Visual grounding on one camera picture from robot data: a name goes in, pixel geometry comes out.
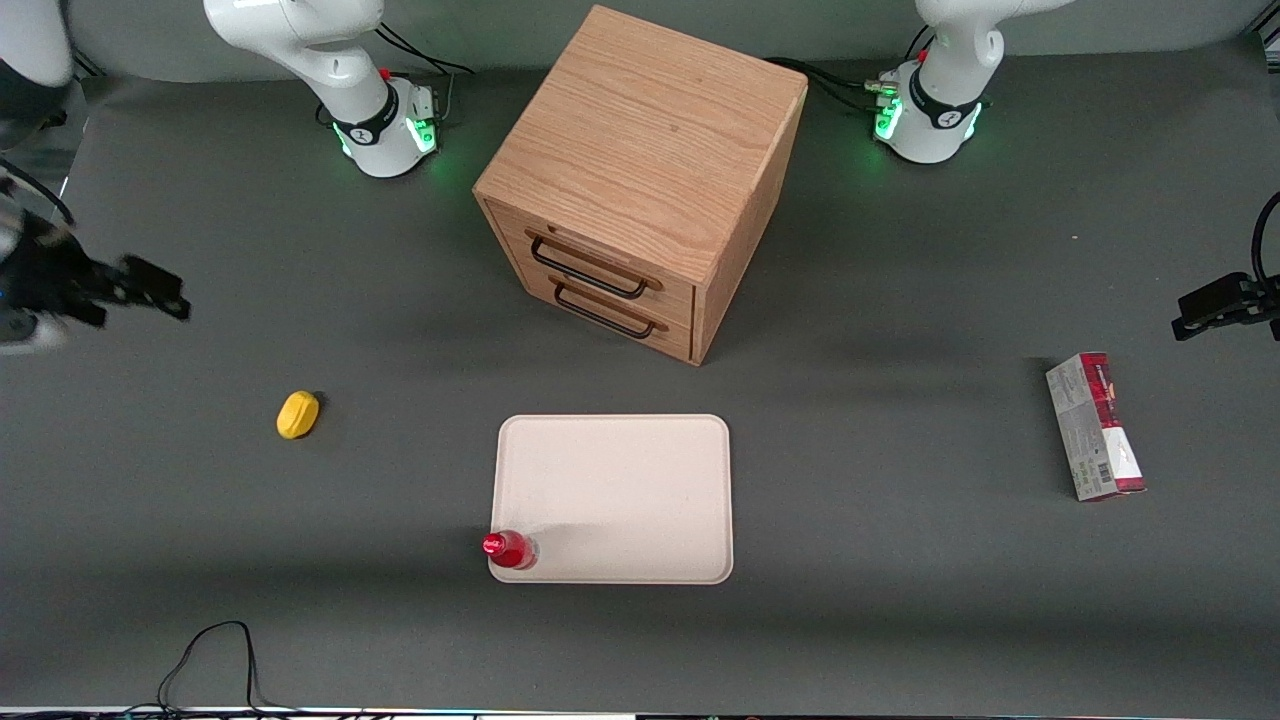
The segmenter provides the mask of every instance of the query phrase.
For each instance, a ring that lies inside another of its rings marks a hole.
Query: yellow toy
[[[280,407],[280,415],[275,419],[275,429],[284,439],[298,439],[311,432],[317,415],[320,415],[320,401],[310,392],[300,389],[284,401],[284,407]]]

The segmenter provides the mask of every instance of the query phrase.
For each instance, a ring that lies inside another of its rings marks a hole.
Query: gray wall
[[[385,20],[428,54],[488,67],[547,67],[591,0],[388,0]],[[754,55],[884,58],[920,27],[911,0],[607,0],[626,13]],[[1079,0],[1005,23],[1010,53],[1181,50],[1236,35],[1267,0]],[[224,45],[200,0],[72,0],[76,42],[113,73],[201,82],[288,77]],[[415,61],[383,46],[379,64]]]

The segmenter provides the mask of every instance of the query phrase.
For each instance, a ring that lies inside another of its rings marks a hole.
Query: wooden cabinet
[[[698,365],[777,205],[805,91],[595,6],[476,200],[530,295]]]

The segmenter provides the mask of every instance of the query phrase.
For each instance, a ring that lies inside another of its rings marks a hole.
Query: metal drawer handle
[[[586,318],[588,320],[599,323],[599,324],[609,328],[611,331],[617,331],[617,332],[620,332],[620,333],[630,337],[631,340],[644,340],[644,338],[652,336],[653,334],[653,329],[657,327],[657,323],[654,323],[653,320],[649,320],[649,324],[645,327],[645,329],[643,329],[643,331],[634,331],[634,329],[631,329],[631,328],[628,328],[628,327],[626,327],[626,325],[623,325],[621,323],[614,323],[613,320],[605,318],[604,315],[599,315],[596,313],[591,313],[590,310],[588,310],[586,307],[582,307],[581,305],[573,305],[572,302],[570,302],[568,300],[564,300],[562,297],[563,292],[564,292],[564,286],[561,284],[561,283],[556,283],[556,304],[557,305],[559,305],[561,307],[568,310],[570,313],[573,313],[576,315],[581,315],[581,316]]]
[[[571,278],[582,281],[582,282],[585,282],[586,284],[589,284],[589,286],[591,286],[594,288],[603,290],[604,292],[608,292],[609,295],[617,295],[618,297],[621,297],[623,300],[635,300],[635,299],[640,297],[640,295],[645,291],[646,287],[649,287],[649,281],[640,281],[640,284],[637,284],[636,288],[632,290],[632,291],[626,291],[626,290],[622,290],[621,287],[612,286],[612,284],[609,284],[609,283],[607,283],[604,281],[595,279],[591,275],[589,275],[589,274],[586,274],[586,273],[584,273],[581,270],[575,270],[573,268],[570,268],[564,263],[558,263],[558,261],[552,260],[550,258],[548,258],[548,256],[538,252],[538,250],[541,246],[543,246],[543,238],[534,237],[534,246],[530,249],[530,252],[534,254],[534,260],[538,260],[539,263],[541,263],[543,265],[547,265],[548,268],[552,268],[554,270],[559,270],[559,272],[564,273],[566,275],[568,275]]]

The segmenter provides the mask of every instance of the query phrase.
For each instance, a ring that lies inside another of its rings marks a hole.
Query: black cable
[[[90,72],[92,72],[95,76],[106,76],[106,70],[102,69],[102,65],[99,65],[97,63],[95,63],[79,47],[73,49],[73,55],[76,55],[77,58],[79,58],[81,61],[83,61],[86,65],[88,65]]]
[[[1257,24],[1253,26],[1253,32],[1262,32],[1262,28],[1266,27],[1266,24],[1270,23],[1271,19],[1276,17],[1276,13],[1280,13],[1280,5],[1272,8],[1271,12],[1267,13],[1265,18],[1258,20]]]
[[[392,40],[390,37],[388,37],[387,35],[384,35],[383,31],[380,31],[380,29],[375,29],[374,32],[378,35],[378,37],[381,37],[392,47],[394,47],[394,49],[397,49],[397,50],[399,50],[402,53],[408,53],[410,55],[413,55],[415,58],[426,60],[440,74],[444,74],[444,76],[449,74],[449,70],[445,69],[444,65],[442,65],[440,61],[436,60],[435,58],[428,58],[426,55],[422,55],[421,53],[419,53],[416,50],[411,50],[411,49],[401,45],[399,42],[396,42],[394,40]]]
[[[248,660],[248,667],[244,674],[244,705],[257,712],[261,717],[280,717],[280,715],[260,707],[253,701],[253,696],[256,694],[257,700],[262,701],[262,705],[297,710],[285,705],[271,702],[265,694],[262,694],[262,680],[257,674],[257,653],[253,652],[253,635],[250,633],[248,625],[241,620],[223,620],[221,623],[214,623],[212,625],[209,625],[204,630],[196,633],[196,637],[191,638],[191,642],[187,643],[187,648],[182,652],[182,659],[178,660],[178,664],[173,666],[173,670],[169,670],[169,674],[165,675],[164,679],[160,680],[160,685],[156,687],[155,705],[159,706],[166,715],[173,714],[174,711],[180,712],[180,710],[169,702],[169,692],[173,689],[174,679],[179,673],[182,673],[182,669],[187,666],[187,661],[191,660],[191,652],[196,648],[196,643],[200,642],[200,638],[212,630],[216,630],[218,628],[225,628],[228,625],[236,625],[242,633],[244,633],[244,652]]]
[[[332,127],[333,126],[333,114],[329,115],[329,122],[325,122],[325,120],[320,119],[320,113],[321,111],[328,111],[325,109],[325,106],[324,106],[324,102],[316,102],[316,124],[320,126],[320,127],[323,127],[323,128]]]
[[[860,105],[836,92],[837,88],[861,91],[863,90],[861,83],[855,83],[837,74],[828,73],[827,70],[817,65],[810,65],[809,63],[795,60],[791,58],[765,58],[764,61],[773,63],[774,65],[780,65],[791,70],[796,70],[797,73],[804,73],[815,86],[818,86],[818,90],[822,90],[823,92],[829,95],[832,100],[840,102],[841,105],[845,105],[846,108],[852,108],[855,110],[861,110],[864,113],[870,113],[870,114],[876,114],[879,111],[879,108],[872,105]]]
[[[792,59],[792,58],[765,58],[764,61],[765,63],[773,63],[774,65],[781,65],[781,67],[791,69],[791,70],[796,70],[797,73],[804,73],[804,74],[806,74],[809,77],[814,77],[814,76],[820,77],[822,79],[824,79],[824,81],[827,81],[827,82],[829,82],[832,85],[838,85],[840,87],[847,87],[850,90],[861,90],[863,88],[863,83],[860,83],[860,82],[854,82],[854,81],[850,81],[850,79],[845,79],[845,78],[842,78],[842,77],[840,77],[840,76],[837,76],[835,73],[828,73],[827,70],[824,70],[824,69],[822,69],[822,68],[819,68],[817,65],[812,65],[809,63],[805,63],[803,60],[796,60],[796,59]]]
[[[1276,288],[1274,283],[1267,279],[1267,272],[1262,269],[1262,236],[1267,232],[1267,220],[1271,219],[1271,213],[1280,205],[1280,192],[1271,196],[1267,204],[1262,206],[1262,214],[1258,215],[1258,222],[1253,225],[1253,242],[1249,246],[1249,260],[1253,261],[1253,275],[1262,284],[1263,292],[1271,302],[1277,302]]]
[[[82,60],[79,59],[79,56],[73,56],[72,59],[74,59],[74,60],[76,60],[76,64],[77,64],[77,65],[79,65],[79,68],[81,68],[82,70],[84,70],[84,74],[87,74],[88,77],[97,77],[97,73],[95,73],[95,72],[93,72],[93,68],[90,68],[88,65],[86,65],[86,64],[84,64],[84,63],[83,63],[83,61],[82,61]]]
[[[384,29],[392,37],[394,37],[396,40],[398,40],[399,44],[392,41],[390,37],[387,37],[385,35],[383,35]],[[460,69],[460,70],[462,70],[462,72],[465,72],[467,74],[472,74],[472,76],[476,74],[475,70],[472,70],[471,68],[468,68],[466,65],[460,65],[458,63],[451,63],[448,60],[442,60],[439,58],[433,58],[433,56],[428,55],[426,53],[422,53],[421,50],[419,50],[417,47],[415,47],[412,42],[404,40],[404,37],[402,37],[398,32],[396,32],[394,29],[392,29],[392,27],[389,24],[387,24],[387,23],[381,23],[381,28],[378,29],[376,32],[378,32],[378,37],[381,37],[389,45],[393,45],[394,47],[398,47],[398,49],[403,50],[404,53],[408,53],[410,55],[416,55],[416,56],[421,58],[422,60],[426,60],[428,63],[431,63],[433,65],[436,65],[436,69],[440,69],[438,65],[447,65],[449,68],[457,68],[457,69]],[[447,70],[442,69],[440,72],[444,72],[445,74],[448,74]]]
[[[852,108],[854,110],[861,110],[863,113],[870,113],[873,115],[879,113],[879,108],[873,108],[870,105],[859,105],[858,102],[854,102],[852,100],[841,96],[840,94],[836,92],[835,88],[829,87],[820,78],[809,78],[809,79],[812,79],[815,86],[818,86],[818,90],[822,90],[823,92],[829,95],[832,100],[840,102],[841,105],[845,105],[846,108]]]
[[[129,707],[125,707],[125,708],[124,708],[124,710],[123,710],[123,711],[120,712],[120,715],[131,715],[131,714],[133,714],[134,711],[137,711],[137,710],[141,710],[141,708],[143,708],[143,707],[157,707],[157,708],[160,708],[160,711],[161,711],[161,712],[164,712],[164,711],[165,711],[165,708],[164,708],[164,707],[160,707],[159,705],[156,705],[156,703],[154,703],[154,702],[140,702],[138,705],[133,705],[133,706],[129,706]]]
[[[924,33],[927,32],[929,32],[929,26],[922,27],[920,32],[915,33],[915,37],[911,38],[911,44],[906,46],[906,53],[902,55],[902,60],[911,59],[911,51],[915,50],[915,44],[919,42],[920,38],[924,37]]]
[[[45,187],[44,183],[31,177],[27,173],[27,170],[23,170],[22,168],[14,165],[9,160],[5,160],[4,158],[0,158],[0,168],[4,168],[10,176],[18,178],[18,181],[20,181],[24,186],[27,186],[28,190],[38,192],[40,195],[45,196],[45,200],[52,202],[54,208],[58,208],[58,213],[61,214],[63,219],[67,222],[68,225],[76,224],[76,218],[72,217],[72,211],[69,208],[67,208],[67,204],[63,202],[63,199],[58,197],[58,195],[55,195],[54,191]]]

